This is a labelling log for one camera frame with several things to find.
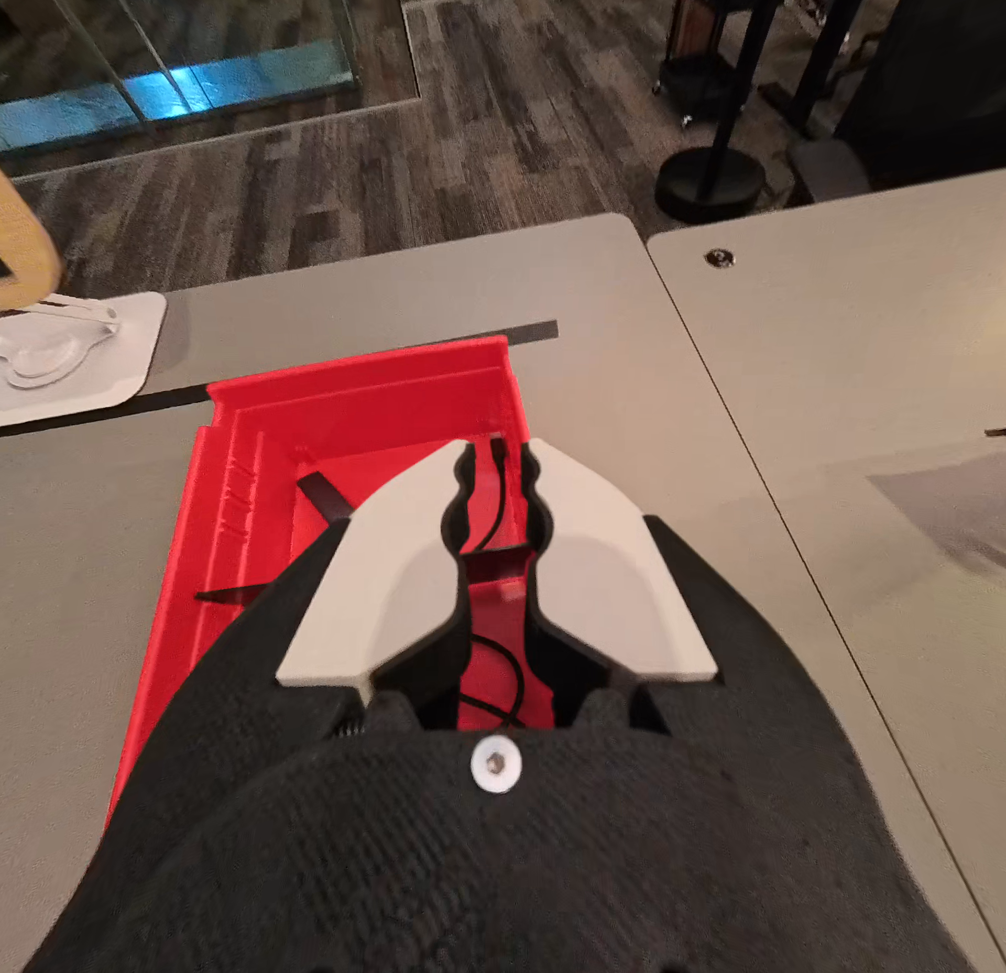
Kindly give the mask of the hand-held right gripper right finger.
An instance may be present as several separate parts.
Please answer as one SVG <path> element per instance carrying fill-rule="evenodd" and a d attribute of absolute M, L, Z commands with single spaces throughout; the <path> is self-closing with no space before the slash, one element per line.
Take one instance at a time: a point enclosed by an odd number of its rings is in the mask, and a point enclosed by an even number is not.
<path fill-rule="evenodd" d="M 643 511 L 540 438 L 522 448 L 530 619 L 599 666 L 704 682 L 718 667 Z"/>

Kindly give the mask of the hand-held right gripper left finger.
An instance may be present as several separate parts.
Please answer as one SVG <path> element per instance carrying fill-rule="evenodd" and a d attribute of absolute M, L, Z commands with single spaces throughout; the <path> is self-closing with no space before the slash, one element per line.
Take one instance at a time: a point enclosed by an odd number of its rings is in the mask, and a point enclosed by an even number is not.
<path fill-rule="evenodd" d="M 449 441 L 356 509 L 276 671 L 280 685 L 376 688 L 382 667 L 449 623 L 461 564 L 446 514 L 459 499 L 465 537 L 474 455 Z"/>

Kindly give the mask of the red plastic bin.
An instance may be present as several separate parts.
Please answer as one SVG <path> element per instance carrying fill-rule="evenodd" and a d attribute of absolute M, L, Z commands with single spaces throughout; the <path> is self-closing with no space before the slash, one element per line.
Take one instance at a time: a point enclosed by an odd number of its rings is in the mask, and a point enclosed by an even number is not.
<path fill-rule="evenodd" d="M 225 627 L 327 527 L 297 481 L 320 471 L 358 507 L 445 442 L 476 450 L 463 547 L 475 646 L 461 729 L 550 728 L 524 652 L 528 440 L 505 337 L 386 351 L 219 381 L 196 433 L 110 808 L 181 682 Z"/>

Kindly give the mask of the black tape piece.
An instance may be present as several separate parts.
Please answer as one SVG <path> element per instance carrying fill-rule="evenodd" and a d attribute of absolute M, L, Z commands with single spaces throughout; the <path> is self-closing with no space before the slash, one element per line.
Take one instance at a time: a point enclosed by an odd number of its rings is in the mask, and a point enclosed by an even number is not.
<path fill-rule="evenodd" d="M 322 472 L 315 471 L 301 477 L 297 488 L 327 526 L 352 517 L 353 505 Z"/>

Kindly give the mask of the black tape strip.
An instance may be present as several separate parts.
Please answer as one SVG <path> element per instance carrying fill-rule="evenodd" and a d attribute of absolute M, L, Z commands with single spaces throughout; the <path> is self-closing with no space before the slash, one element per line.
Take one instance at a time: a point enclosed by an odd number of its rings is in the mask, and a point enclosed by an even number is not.
<path fill-rule="evenodd" d="M 479 340 L 490 337 L 505 337 L 508 345 L 519 346 L 535 342 L 557 339 L 560 337 L 560 326 L 557 320 L 537 321 L 500 329 L 484 330 L 473 334 L 453 338 L 422 342 L 420 345 L 409 345 L 404 351 L 415 348 L 429 348 L 449 343 Z M 173 388 L 145 393 L 133 397 L 121 404 L 107 409 L 95 409 L 82 413 L 68 413 L 62 416 L 42 419 L 23 425 L 8 426 L 1 429 L 1 438 L 12 438 L 31 435 L 54 429 L 81 426 L 87 424 L 114 421 L 121 418 L 138 416 L 143 413 L 154 413 L 193 406 L 210 401 L 209 387 L 211 384 L 191 385 L 183 388 Z"/>

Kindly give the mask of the black floor lamp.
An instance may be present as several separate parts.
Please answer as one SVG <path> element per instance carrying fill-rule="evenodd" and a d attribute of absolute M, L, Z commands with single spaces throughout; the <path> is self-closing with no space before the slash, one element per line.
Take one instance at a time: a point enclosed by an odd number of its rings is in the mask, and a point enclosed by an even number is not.
<path fill-rule="evenodd" d="M 753 13 L 732 16 L 720 49 L 735 67 L 735 77 L 716 121 L 711 145 L 681 149 L 665 159 L 656 177 L 654 198 L 661 212 L 687 225 L 707 225 L 747 215 L 766 186 L 764 167 L 753 156 L 731 147 L 775 16 L 783 4 L 760 0 Z"/>

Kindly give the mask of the black utility cart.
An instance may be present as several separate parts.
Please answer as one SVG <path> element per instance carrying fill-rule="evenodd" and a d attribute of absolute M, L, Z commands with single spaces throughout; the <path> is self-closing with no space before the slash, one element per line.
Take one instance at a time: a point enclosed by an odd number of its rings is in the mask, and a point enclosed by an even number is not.
<path fill-rule="evenodd" d="M 719 119 L 735 77 L 720 49 L 724 28 L 732 16 L 751 15 L 759 1 L 674 0 L 653 94 L 669 98 L 682 129 Z"/>

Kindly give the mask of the black padded chair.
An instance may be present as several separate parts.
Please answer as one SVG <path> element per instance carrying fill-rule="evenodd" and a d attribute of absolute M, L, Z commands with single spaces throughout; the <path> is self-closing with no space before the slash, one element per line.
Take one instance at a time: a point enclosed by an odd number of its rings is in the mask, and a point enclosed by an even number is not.
<path fill-rule="evenodd" d="M 899 0 L 834 134 L 790 164 L 786 207 L 1003 169 L 1005 0 Z"/>

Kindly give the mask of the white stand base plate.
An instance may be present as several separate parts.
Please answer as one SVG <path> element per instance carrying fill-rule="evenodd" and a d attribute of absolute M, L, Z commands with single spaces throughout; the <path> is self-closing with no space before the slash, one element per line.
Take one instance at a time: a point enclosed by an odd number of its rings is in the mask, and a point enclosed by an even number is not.
<path fill-rule="evenodd" d="M 58 293 L 63 263 L 17 188 L 1 176 L 1 428 L 104 411 L 144 387 L 167 299 Z"/>

